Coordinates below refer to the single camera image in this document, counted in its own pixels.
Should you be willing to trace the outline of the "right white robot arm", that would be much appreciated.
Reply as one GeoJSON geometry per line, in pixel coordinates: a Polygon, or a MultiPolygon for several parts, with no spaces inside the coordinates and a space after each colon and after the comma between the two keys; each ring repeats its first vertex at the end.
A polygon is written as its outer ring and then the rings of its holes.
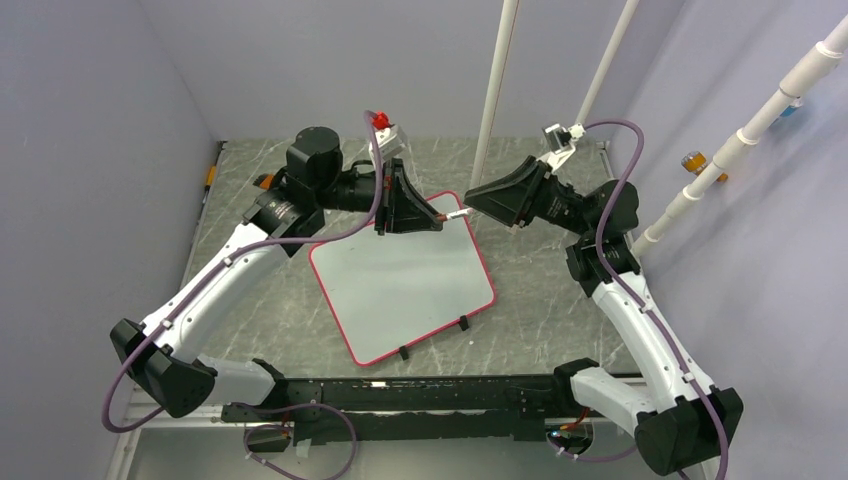
{"type": "Polygon", "coordinates": [[[716,475],[724,478],[743,402],[696,364],[654,303],[626,239],[638,224],[636,188],[619,179],[579,194],[530,156],[505,177],[468,190],[464,203],[508,227],[541,219],[576,234],[566,250],[570,275],[612,322],[646,384],[639,391],[593,360],[571,361],[554,370],[555,409],[589,409],[611,420],[657,475],[718,459],[716,475]]]}

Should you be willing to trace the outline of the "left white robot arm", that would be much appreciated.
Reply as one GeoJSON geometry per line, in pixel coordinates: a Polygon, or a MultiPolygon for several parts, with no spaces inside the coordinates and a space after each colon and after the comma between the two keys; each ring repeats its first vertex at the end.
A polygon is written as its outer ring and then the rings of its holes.
{"type": "Polygon", "coordinates": [[[362,212],[380,235],[438,232],[443,216],[410,184],[395,124],[373,120],[369,156],[346,164],[339,135],[299,132],[284,165],[256,178],[259,195],[224,246],[165,305],[110,338],[124,374],[174,418],[208,404],[243,403],[264,420],[287,406],[287,382],[269,363],[205,356],[203,347],[241,297],[303,246],[320,241],[329,210],[362,212]]]}

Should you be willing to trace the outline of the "red framed whiteboard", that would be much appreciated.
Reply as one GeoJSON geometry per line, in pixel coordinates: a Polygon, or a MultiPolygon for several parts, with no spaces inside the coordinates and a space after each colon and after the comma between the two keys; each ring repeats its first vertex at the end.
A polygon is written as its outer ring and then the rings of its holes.
{"type": "Polygon", "coordinates": [[[496,290],[469,220],[440,232],[377,235],[367,227],[309,251],[352,358],[367,367],[469,318],[496,290]]]}

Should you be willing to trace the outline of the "white marker pen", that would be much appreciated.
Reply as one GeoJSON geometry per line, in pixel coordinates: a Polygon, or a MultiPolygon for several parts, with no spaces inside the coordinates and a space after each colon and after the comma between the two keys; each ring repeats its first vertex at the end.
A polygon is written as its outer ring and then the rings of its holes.
{"type": "Polygon", "coordinates": [[[463,208],[459,210],[455,210],[452,212],[445,213],[443,215],[443,221],[448,222],[459,218],[468,217],[474,212],[473,208],[463,208]]]}

